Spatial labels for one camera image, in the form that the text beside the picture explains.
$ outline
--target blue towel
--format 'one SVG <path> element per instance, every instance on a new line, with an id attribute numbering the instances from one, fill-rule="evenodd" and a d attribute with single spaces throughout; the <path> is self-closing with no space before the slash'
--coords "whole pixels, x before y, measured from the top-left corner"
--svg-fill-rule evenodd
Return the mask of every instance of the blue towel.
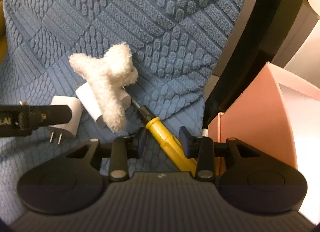
<path id="1" fill-rule="evenodd" d="M 128 87 L 178 135 L 186 126 L 202 129 L 203 87 L 227 43 L 244 0 L 4 0 L 9 55 L 0 68 L 0 104 L 50 104 L 54 95 L 75 96 L 84 80 L 68 63 L 72 53 L 101 57 L 127 42 L 139 72 Z M 0 139 L 0 218 L 11 223 L 23 214 L 16 194 L 19 178 L 31 168 L 90 138 L 102 142 L 137 131 L 142 123 L 126 111 L 126 130 L 100 129 L 84 112 L 76 139 L 50 144 L 44 128 L 29 137 Z M 101 173 L 106 174 L 104 159 Z M 175 171 L 153 138 L 129 172 Z"/>

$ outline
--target yellow screwdriver handle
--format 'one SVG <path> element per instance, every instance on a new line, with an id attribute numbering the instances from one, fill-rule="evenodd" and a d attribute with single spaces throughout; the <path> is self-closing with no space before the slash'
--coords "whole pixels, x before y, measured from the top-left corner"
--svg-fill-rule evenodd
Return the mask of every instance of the yellow screwdriver handle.
<path id="1" fill-rule="evenodd" d="M 161 123 L 159 118 L 154 118 L 146 124 L 146 129 L 151 132 L 153 137 L 160 144 L 161 149 L 180 171 L 196 174 L 197 162 L 194 158 L 185 157 L 179 140 Z"/>

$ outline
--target screwdriver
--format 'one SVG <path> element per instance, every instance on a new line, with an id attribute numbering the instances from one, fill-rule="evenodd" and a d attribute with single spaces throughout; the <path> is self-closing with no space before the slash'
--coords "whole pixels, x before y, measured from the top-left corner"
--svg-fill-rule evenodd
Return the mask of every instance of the screwdriver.
<path id="1" fill-rule="evenodd" d="M 139 105 L 139 103 L 132 97 L 131 101 L 138 109 L 137 114 L 146 129 L 149 130 L 157 140 L 165 154 L 172 160 L 180 171 L 191 172 L 192 176 L 195 176 L 197 162 L 194 158 L 188 159 L 185 157 L 179 140 L 162 124 L 160 118 L 151 113 L 146 106 Z"/>

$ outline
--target stuffed animal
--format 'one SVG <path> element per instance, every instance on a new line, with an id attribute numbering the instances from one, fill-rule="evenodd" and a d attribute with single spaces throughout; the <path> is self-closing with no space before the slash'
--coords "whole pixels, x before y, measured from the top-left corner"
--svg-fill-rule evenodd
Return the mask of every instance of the stuffed animal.
<path id="1" fill-rule="evenodd" d="M 123 86 L 135 83 L 138 78 L 130 47 L 126 43 L 114 45 L 103 58 L 72 54 L 69 62 L 74 71 L 90 85 L 103 120 L 111 131 L 123 130 L 126 118 L 117 93 Z"/>

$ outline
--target white charger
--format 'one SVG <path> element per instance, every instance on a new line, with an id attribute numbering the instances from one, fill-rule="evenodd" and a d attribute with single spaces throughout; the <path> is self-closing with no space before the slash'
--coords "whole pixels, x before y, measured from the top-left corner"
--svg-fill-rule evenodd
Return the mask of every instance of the white charger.
<path id="1" fill-rule="evenodd" d="M 87 82 L 76 89 L 76 95 L 97 125 L 100 128 L 104 128 L 107 124 L 103 121 L 102 112 L 99 108 L 98 102 Z M 130 107 L 131 96 L 124 89 L 119 89 L 118 98 L 121 101 L 124 110 Z"/>
<path id="2" fill-rule="evenodd" d="M 54 96 L 50 105 L 68 105 L 72 111 L 72 118 L 69 123 L 46 127 L 52 132 L 50 142 L 52 142 L 55 132 L 60 134 L 58 144 L 60 144 L 62 136 L 75 138 L 82 115 L 82 104 L 80 100 L 75 97 Z"/>

